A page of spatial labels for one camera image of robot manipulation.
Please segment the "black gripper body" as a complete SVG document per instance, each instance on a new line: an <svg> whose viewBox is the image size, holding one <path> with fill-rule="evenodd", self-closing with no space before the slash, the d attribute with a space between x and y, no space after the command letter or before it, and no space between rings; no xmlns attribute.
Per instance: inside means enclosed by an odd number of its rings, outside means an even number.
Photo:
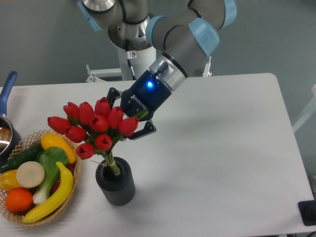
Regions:
<svg viewBox="0 0 316 237"><path fill-rule="evenodd" d="M155 111L171 95L171 91L150 71L145 71L121 97L121 108L128 117L147 109L143 118L151 119Z"/></svg>

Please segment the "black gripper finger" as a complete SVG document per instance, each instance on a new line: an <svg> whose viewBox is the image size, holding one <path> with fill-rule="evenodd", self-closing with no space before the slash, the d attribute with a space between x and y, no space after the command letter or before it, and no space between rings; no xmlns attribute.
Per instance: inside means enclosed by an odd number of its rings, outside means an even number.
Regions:
<svg viewBox="0 0 316 237"><path fill-rule="evenodd" d="M137 140L137 139L143 138L143 137L145 137L147 135L155 133L156 130L157 130L157 128L154 126L154 123L153 123L152 119L149 119L149 120L146 121L143 129L134 132L132 135L130 135L128 137L123 137L121 139L121 141L125 141L127 139L129 139L129 140Z"/></svg>
<svg viewBox="0 0 316 237"><path fill-rule="evenodd" d="M122 91L119 91L114 87L111 87L106 96L108 103L110 105L110 108L112 108L114 106L115 101L121 97L122 97Z"/></svg>

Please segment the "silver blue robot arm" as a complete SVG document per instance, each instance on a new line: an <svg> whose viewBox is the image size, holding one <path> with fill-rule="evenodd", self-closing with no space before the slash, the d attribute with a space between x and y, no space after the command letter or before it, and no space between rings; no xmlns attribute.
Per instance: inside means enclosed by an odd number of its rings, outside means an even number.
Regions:
<svg viewBox="0 0 316 237"><path fill-rule="evenodd" d="M131 88L111 88L127 117L147 110L145 126L129 136L135 140L155 132L152 117L193 72L208 60L219 44L218 30L234 22L233 0L191 0L174 17L153 16L146 0L80 0L78 7L94 31L107 29L117 48L120 74Z"/></svg>

